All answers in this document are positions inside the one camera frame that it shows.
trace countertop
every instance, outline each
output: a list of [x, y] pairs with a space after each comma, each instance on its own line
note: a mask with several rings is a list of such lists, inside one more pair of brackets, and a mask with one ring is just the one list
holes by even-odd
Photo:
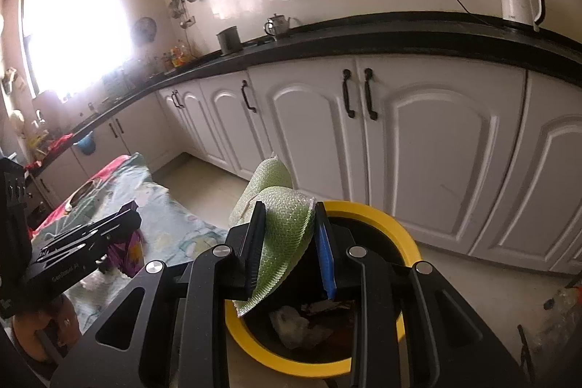
[[[232, 55], [212, 52], [178, 68], [174, 75], [126, 97], [96, 117], [78, 130], [60, 152], [120, 110], [159, 89], [276, 61], [379, 53], [458, 56], [531, 69], [582, 87], [582, 44], [497, 17], [462, 12], [368, 14], [304, 25], [292, 29], [285, 39], [269, 39], [247, 41], [241, 52]], [[47, 157], [31, 175], [38, 176], [57, 157]]]

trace yellow object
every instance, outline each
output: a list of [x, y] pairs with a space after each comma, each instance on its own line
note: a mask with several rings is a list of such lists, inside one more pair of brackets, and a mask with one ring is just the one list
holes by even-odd
[[[410, 234], [394, 218], [384, 212], [365, 204], [348, 201], [324, 201], [324, 205], [329, 217], [356, 219], [381, 231], [394, 243], [406, 266], [412, 266], [422, 260]], [[226, 327], [238, 345], [266, 367], [288, 375], [307, 378], [330, 378], [350, 372], [351, 358], [326, 364], [307, 364], [283, 358], [269, 351], [252, 336], [244, 320], [237, 317], [232, 301], [225, 301], [225, 318]], [[404, 337], [402, 314], [396, 320], [396, 332], [398, 340], [401, 340]]]

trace floor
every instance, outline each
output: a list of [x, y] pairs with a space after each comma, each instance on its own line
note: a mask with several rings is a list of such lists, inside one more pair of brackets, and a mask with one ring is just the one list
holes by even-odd
[[[247, 182], [199, 159], [188, 156], [177, 160], [180, 161], [156, 173], [154, 179], [201, 219], [228, 228], [228, 217]], [[566, 282], [563, 278], [503, 268], [423, 245], [419, 248], [423, 258], [453, 284], [516, 360], [521, 348], [517, 325], [536, 327], [543, 321], [543, 301]], [[230, 338], [228, 357], [233, 388], [325, 386], [321, 380], [291, 377], [262, 366]]]

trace black cabinet handle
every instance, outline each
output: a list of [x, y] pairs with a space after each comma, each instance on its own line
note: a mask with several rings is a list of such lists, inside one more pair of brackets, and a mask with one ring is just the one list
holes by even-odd
[[50, 189], [48, 189], [48, 188], [47, 188], [47, 185], [45, 185], [45, 183], [44, 183], [43, 179], [42, 179], [42, 178], [40, 178], [40, 179], [39, 179], [39, 181], [40, 181], [40, 184], [41, 184], [41, 185], [43, 185], [43, 188], [44, 188], [44, 189], [45, 189], [47, 192], [50, 192]]
[[121, 126], [121, 122], [119, 122], [119, 119], [117, 117], [115, 118], [115, 122], [117, 122], [117, 126], [119, 127], [119, 130], [121, 130], [121, 133], [125, 133], [123, 132], [123, 127]]
[[372, 79], [372, 76], [374, 76], [374, 72], [372, 69], [366, 68], [364, 70], [364, 74], [366, 75], [366, 83], [364, 83], [364, 92], [366, 93], [366, 107], [368, 108], [370, 119], [377, 120], [378, 113], [372, 108], [372, 93], [370, 92], [370, 79]]
[[113, 132], [113, 135], [115, 136], [115, 138], [119, 138], [117, 136], [117, 133], [115, 133], [115, 129], [113, 128], [113, 126], [111, 125], [111, 122], [109, 122], [109, 128], [111, 129], [111, 131]]
[[254, 112], [255, 114], [257, 113], [257, 108], [256, 107], [251, 107], [250, 104], [248, 103], [248, 99], [247, 99], [247, 94], [244, 92], [244, 88], [248, 87], [248, 83], [246, 79], [243, 79], [243, 85], [240, 87], [240, 92], [243, 94], [243, 99], [244, 99], [244, 103], [247, 105], [247, 109], [249, 111]]
[[178, 90], [174, 90], [174, 94], [176, 95], [176, 101], [178, 103], [178, 107], [181, 107], [182, 109], [185, 109], [186, 106], [184, 106], [184, 104], [180, 104], [180, 99], [178, 98]]
[[178, 105], [176, 104], [176, 99], [174, 98], [174, 94], [176, 94], [176, 91], [172, 91], [172, 102], [174, 103], [174, 107], [176, 107], [177, 109], [179, 109], [179, 108], [180, 108], [180, 106], [178, 106]]
[[347, 90], [347, 80], [351, 78], [351, 71], [349, 69], [343, 70], [343, 82], [342, 82], [342, 90], [343, 90], [343, 105], [346, 107], [347, 116], [350, 119], [356, 117], [356, 111], [350, 109], [350, 93]]

